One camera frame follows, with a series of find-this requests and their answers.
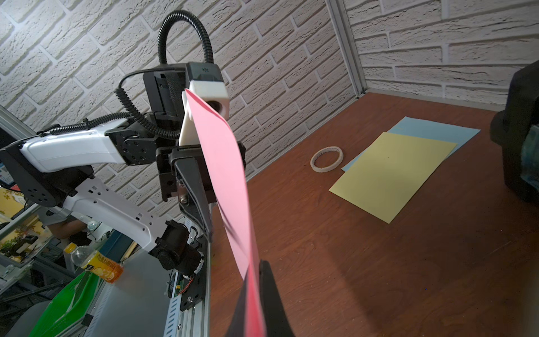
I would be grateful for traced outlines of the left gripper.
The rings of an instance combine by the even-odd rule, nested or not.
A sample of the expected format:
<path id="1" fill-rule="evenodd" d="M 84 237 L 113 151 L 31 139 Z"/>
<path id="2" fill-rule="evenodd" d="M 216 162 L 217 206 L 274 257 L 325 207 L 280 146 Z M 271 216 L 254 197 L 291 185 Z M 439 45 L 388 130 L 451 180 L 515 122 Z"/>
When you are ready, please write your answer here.
<path id="1" fill-rule="evenodd" d="M 176 198 L 181 213 L 213 241 L 212 209 L 217 203 L 209 169 L 199 145 L 159 147 L 156 163 L 162 199 Z"/>

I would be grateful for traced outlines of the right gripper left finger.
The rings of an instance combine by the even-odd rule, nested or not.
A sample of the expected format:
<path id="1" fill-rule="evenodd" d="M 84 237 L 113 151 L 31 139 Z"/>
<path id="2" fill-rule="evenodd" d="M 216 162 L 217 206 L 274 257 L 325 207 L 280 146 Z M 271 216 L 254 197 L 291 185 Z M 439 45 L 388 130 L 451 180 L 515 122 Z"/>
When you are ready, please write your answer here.
<path id="1" fill-rule="evenodd" d="M 225 337 L 244 337 L 247 286 L 248 280 L 245 279 Z"/>

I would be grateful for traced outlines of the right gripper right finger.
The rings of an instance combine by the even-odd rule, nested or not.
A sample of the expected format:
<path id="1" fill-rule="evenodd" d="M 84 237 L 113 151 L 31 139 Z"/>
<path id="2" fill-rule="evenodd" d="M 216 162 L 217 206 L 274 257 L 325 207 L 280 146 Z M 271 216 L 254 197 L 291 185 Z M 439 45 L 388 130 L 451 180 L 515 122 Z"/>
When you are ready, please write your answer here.
<path id="1" fill-rule="evenodd" d="M 267 336 L 294 337 L 270 263 L 261 261 L 259 267 L 260 298 Z"/>

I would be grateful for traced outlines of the pink paper sheet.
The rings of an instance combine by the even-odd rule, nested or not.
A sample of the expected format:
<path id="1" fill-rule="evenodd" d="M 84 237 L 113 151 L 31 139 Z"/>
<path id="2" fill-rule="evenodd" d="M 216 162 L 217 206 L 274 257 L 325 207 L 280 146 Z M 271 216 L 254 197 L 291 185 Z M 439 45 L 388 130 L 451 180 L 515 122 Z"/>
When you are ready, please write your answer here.
<path id="1" fill-rule="evenodd" d="M 234 259 L 248 280 L 245 336 L 266 336 L 256 245 L 243 159 L 229 124 L 212 111 L 194 111 L 195 126 Z"/>

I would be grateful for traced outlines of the yellow paper sheet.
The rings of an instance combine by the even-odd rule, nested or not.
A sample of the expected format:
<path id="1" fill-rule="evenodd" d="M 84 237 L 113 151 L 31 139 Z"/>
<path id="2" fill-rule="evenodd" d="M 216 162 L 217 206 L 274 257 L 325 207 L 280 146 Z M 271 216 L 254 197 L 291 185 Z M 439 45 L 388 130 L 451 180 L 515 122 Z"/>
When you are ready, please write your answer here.
<path id="1" fill-rule="evenodd" d="M 391 223 L 455 147 L 384 132 L 329 191 Z"/>

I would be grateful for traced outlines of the light blue paper sheet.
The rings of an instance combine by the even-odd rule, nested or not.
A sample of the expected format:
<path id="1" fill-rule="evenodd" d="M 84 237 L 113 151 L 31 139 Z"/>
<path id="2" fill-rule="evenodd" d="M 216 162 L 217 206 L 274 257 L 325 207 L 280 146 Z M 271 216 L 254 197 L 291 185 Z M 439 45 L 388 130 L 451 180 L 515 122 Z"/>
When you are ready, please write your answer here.
<path id="1" fill-rule="evenodd" d="M 418 189 L 453 151 L 461 147 L 478 129 L 453 126 L 405 117 L 395 128 L 383 132 L 358 157 L 343 167 L 345 173 L 337 184 L 411 183 Z"/>

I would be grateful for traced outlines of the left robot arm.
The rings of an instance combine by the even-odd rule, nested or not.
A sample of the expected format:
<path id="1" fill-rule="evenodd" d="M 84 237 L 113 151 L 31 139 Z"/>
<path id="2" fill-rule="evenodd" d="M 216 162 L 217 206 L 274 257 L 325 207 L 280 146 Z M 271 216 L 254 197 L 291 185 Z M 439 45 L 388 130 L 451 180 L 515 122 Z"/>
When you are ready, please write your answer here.
<path id="1" fill-rule="evenodd" d="M 167 38 L 177 22 L 195 29 L 204 52 L 202 62 L 168 62 Z M 216 195 L 187 92 L 198 95 L 224 118 L 230 112 L 230 99 L 214 62 L 209 34 L 196 15 L 171 12 L 157 39 L 159 64 L 141 72 L 150 101 L 148 113 L 141 112 L 118 86 L 115 95 L 123 106 L 121 112 L 54 126 L 17 140 L 1 149 L 1 163 L 29 201 L 102 221 L 139 244 L 165 270 L 189 278 L 202 269 L 204 255 L 188 242 L 188 227 L 144 211 L 108 188 L 93 171 L 96 164 L 156 164 L 162 199 L 177 198 L 180 211 L 212 240 L 209 206 Z"/>

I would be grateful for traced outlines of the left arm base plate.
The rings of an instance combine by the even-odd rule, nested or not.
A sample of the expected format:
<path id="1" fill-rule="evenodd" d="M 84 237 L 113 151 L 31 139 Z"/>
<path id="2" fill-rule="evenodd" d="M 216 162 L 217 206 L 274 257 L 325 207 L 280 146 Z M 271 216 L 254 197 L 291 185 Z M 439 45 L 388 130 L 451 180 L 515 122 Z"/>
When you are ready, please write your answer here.
<path id="1" fill-rule="evenodd" d="M 187 277 L 173 270 L 169 275 L 167 295 L 170 299 L 177 300 L 181 312 L 193 309 L 196 304 L 205 300 L 209 284 L 209 243 L 206 237 L 201 236 L 193 241 L 192 246 L 202 257 L 198 273 Z"/>

